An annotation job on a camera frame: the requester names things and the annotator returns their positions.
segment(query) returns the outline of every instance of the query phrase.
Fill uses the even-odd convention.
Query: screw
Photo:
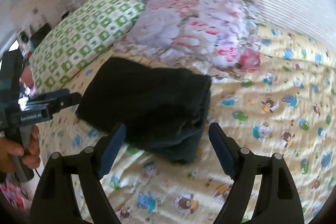
[[[275,154],[274,154],[274,157],[275,157],[277,160],[281,160],[281,159],[282,159],[282,155],[279,154],[279,153],[275,153]]]
[[[243,148],[240,149],[240,152],[247,155],[248,153],[250,153],[250,150],[246,147],[243,147]]]
[[[60,153],[59,153],[59,152],[55,152],[55,153],[53,153],[53,154],[51,155],[51,157],[52,157],[53,159],[57,159],[59,156],[60,156]]]
[[[85,153],[91,153],[91,152],[93,152],[93,147],[92,147],[92,146],[88,146],[88,147],[86,147],[86,148],[84,149],[84,152],[85,152]]]

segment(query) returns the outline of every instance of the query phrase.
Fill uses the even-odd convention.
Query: black towel
[[[110,58],[76,114],[98,130],[126,125],[126,142],[169,160],[194,161],[206,123],[211,78]]]

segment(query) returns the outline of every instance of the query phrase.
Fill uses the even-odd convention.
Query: hand
[[[22,162],[30,169],[35,169],[40,166],[40,146],[39,146],[39,128],[33,126],[31,130],[31,138],[23,157]],[[0,138],[0,170],[3,173],[14,173],[16,171],[15,165],[9,155],[23,156],[25,154],[24,148],[18,143]]]

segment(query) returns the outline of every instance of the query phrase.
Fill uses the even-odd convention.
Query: green patterned pillow
[[[62,88],[135,24],[135,0],[89,0],[60,22],[30,58],[38,94]]]

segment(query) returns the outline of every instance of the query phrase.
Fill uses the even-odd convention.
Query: yellow bedsheet
[[[228,136],[255,154],[270,156],[278,152],[284,156],[308,223],[336,182],[336,58],[314,39],[294,31],[268,25],[260,27],[259,35],[263,39],[261,70],[247,73],[242,77],[244,80],[224,78],[218,83],[219,71],[191,59],[179,62],[176,67],[219,76],[214,77],[211,87],[208,121],[218,120]],[[135,52],[111,49],[77,74],[65,88],[83,93],[110,56],[167,67]],[[55,151],[63,155],[78,153],[102,136],[79,121],[75,109],[62,110],[52,121],[39,124],[44,164]],[[260,179],[255,180],[243,221],[253,214]],[[174,165],[124,144],[111,172],[101,180],[122,223],[151,224],[212,223],[232,182],[219,165],[206,129],[192,164]],[[73,183],[82,216],[90,220],[78,177],[74,176]]]

